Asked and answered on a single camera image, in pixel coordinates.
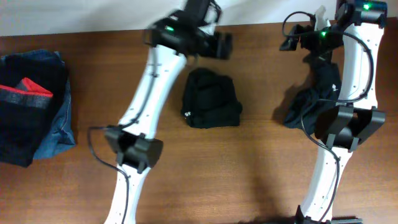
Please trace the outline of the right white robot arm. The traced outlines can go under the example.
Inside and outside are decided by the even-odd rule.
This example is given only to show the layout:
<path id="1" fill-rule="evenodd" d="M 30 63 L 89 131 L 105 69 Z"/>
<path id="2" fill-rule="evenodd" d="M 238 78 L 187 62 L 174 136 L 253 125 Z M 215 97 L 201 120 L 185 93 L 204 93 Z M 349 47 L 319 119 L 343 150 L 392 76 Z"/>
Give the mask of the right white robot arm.
<path id="1" fill-rule="evenodd" d="M 340 94 L 333 107 L 321 113 L 311 138 L 318 156 L 310 187 L 297 207 L 293 223 L 362 223 L 360 218 L 333 219 L 333 202 L 343 171 L 353 152 L 386 120 L 377 108 L 375 91 L 379 44 L 387 22 L 388 5 L 383 1 L 337 1 L 335 23 L 320 6 L 309 14 L 311 24 L 294 26 L 284 33 L 281 51 L 301 44 L 312 57 L 330 59 L 338 47 L 345 50 Z"/>

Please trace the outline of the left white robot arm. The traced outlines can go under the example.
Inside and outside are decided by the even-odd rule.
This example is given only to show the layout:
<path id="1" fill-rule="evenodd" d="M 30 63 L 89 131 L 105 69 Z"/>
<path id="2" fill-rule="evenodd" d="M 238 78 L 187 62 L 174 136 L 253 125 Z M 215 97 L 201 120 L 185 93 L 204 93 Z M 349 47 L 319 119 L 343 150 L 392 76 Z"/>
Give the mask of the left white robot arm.
<path id="1" fill-rule="evenodd" d="M 141 191 L 147 175 L 162 153 L 155 138 L 165 101 L 189 56 L 225 60 L 229 40 L 216 26 L 220 12 L 176 10 L 144 30 L 149 46 L 144 73 L 127 111 L 104 136 L 116 153 L 117 181 L 107 223 L 135 223 Z"/>

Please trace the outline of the black t-shirt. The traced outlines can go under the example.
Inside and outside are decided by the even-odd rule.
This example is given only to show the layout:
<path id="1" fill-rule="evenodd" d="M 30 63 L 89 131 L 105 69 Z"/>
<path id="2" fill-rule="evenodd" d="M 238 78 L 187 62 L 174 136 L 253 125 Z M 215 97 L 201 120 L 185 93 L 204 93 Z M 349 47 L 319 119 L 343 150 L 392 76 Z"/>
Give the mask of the black t-shirt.
<path id="1" fill-rule="evenodd" d="M 242 111 L 232 78 L 207 68 L 197 68 L 188 74 L 180 112 L 190 127 L 239 126 Z"/>

